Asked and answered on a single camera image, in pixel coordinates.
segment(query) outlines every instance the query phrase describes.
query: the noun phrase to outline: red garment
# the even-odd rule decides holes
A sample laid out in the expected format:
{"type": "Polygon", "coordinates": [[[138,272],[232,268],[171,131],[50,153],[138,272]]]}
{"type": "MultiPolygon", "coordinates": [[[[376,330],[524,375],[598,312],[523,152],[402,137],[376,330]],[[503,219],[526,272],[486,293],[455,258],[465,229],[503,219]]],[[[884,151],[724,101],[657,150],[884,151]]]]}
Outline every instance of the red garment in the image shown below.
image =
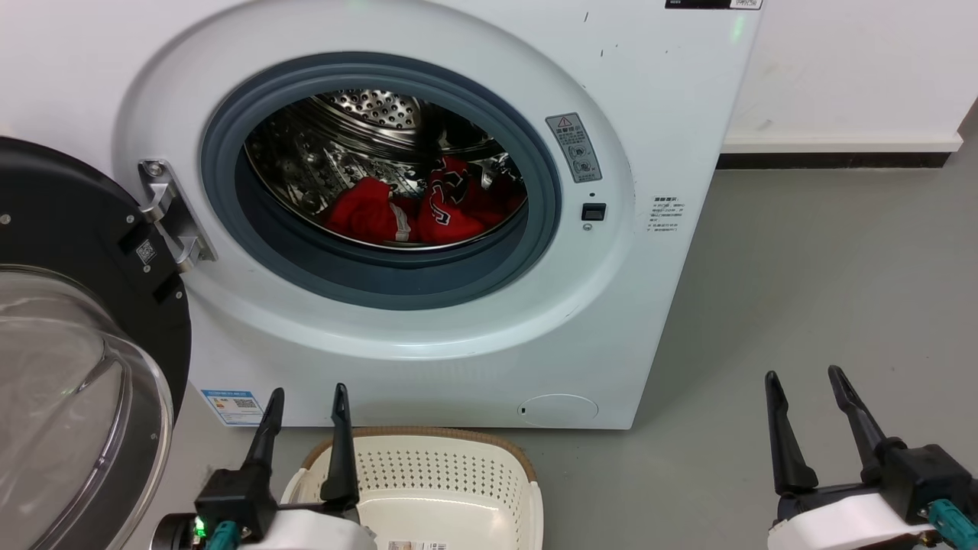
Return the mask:
{"type": "Polygon", "coordinates": [[[510,215],[526,199],[526,188],[516,183],[508,174],[499,174],[489,185],[489,194],[503,205],[506,215],[510,215]]]}
{"type": "Polygon", "coordinates": [[[487,228],[474,217],[465,214],[455,201],[446,197],[443,182],[428,185],[424,190],[418,213],[418,236],[423,243],[449,245],[479,235],[487,228]]]}
{"type": "Polygon", "coordinates": [[[367,243],[412,240],[413,226],[418,224],[392,203],[389,195],[386,183],[372,177],[361,179],[352,189],[340,193],[324,212],[327,229],[367,243]]]}
{"type": "Polygon", "coordinates": [[[468,179],[466,194],[459,206],[463,212],[479,220],[487,228],[496,227],[509,215],[506,207],[483,189],[474,176],[468,179]]]}
{"type": "Polygon", "coordinates": [[[523,203],[526,191],[508,176],[498,176],[487,191],[477,173],[453,157],[442,157],[431,171],[418,213],[423,242],[444,245],[470,239],[501,223],[523,203]]]}

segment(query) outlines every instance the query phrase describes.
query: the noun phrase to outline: stainless steel drum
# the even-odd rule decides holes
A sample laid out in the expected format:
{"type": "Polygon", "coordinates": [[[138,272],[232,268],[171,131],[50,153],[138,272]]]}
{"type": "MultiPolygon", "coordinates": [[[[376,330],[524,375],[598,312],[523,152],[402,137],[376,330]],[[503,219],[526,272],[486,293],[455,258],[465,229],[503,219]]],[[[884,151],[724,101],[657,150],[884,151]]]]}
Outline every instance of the stainless steel drum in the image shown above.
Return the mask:
{"type": "Polygon", "coordinates": [[[456,247],[491,234],[526,207],[524,200],[496,226],[449,245],[367,243],[326,228],[323,212],[364,177],[388,184],[393,195],[420,199],[443,155],[475,166],[485,189],[500,174],[522,187],[518,169],[492,136],[448,110],[384,90],[339,90],[293,103],[265,118],[244,149],[258,178],[284,207],[326,233],[368,247],[456,247]]]}

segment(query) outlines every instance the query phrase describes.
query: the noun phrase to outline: laundry basket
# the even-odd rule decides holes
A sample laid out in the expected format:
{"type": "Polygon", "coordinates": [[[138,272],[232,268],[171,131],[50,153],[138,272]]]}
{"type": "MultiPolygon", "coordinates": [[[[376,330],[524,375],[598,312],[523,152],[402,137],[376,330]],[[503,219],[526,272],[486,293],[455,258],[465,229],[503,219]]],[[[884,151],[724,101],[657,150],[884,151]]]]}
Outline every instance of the laundry basket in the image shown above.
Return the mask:
{"type": "MultiPolygon", "coordinates": [[[[540,550],[544,509],[530,461],[492,435],[442,428],[353,431],[360,522],[378,550],[540,550]]],[[[309,453],[282,502],[320,502],[331,440],[309,453]]]]}

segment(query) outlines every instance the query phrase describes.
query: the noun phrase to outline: open door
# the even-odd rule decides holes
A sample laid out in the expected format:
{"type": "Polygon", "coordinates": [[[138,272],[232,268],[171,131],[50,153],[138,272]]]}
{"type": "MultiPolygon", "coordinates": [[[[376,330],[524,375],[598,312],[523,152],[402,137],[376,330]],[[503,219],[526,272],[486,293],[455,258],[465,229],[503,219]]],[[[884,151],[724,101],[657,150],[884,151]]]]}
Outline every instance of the open door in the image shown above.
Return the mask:
{"type": "Polygon", "coordinates": [[[5,548],[118,548],[149,506],[190,362],[171,248],[99,171],[0,138],[5,548]]]}

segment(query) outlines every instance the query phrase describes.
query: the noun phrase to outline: sticker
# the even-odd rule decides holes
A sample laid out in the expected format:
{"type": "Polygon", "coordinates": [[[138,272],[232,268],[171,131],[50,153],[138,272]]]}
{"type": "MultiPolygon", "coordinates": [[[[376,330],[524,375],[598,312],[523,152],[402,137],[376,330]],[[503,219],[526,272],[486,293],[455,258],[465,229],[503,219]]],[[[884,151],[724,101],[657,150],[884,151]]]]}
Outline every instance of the sticker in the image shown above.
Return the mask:
{"type": "Polygon", "coordinates": [[[760,10],[761,0],[731,0],[732,10],[760,10]]]}
{"type": "Polygon", "coordinates": [[[262,410],[250,391],[201,390],[225,426],[257,426],[262,410]]]}
{"type": "Polygon", "coordinates": [[[387,543],[387,550],[448,550],[448,543],[391,540],[387,543]]]}
{"type": "Polygon", "coordinates": [[[760,10],[764,0],[666,0],[672,10],[760,10]]]}
{"type": "Polygon", "coordinates": [[[598,157],[595,156],[595,149],[591,146],[591,138],[581,123],[581,117],[576,113],[551,116],[547,118],[547,125],[563,150],[563,157],[567,159],[567,167],[574,176],[574,183],[600,180],[598,157]]]}
{"type": "Polygon", "coordinates": [[[146,265],[156,257],[156,249],[153,248],[153,243],[147,239],[136,249],[136,254],[139,255],[139,259],[143,260],[143,265],[146,265]]]}
{"type": "Polygon", "coordinates": [[[686,211],[686,203],[678,197],[656,195],[652,202],[652,213],[648,215],[645,226],[649,233],[675,233],[679,231],[679,222],[686,211]]]}

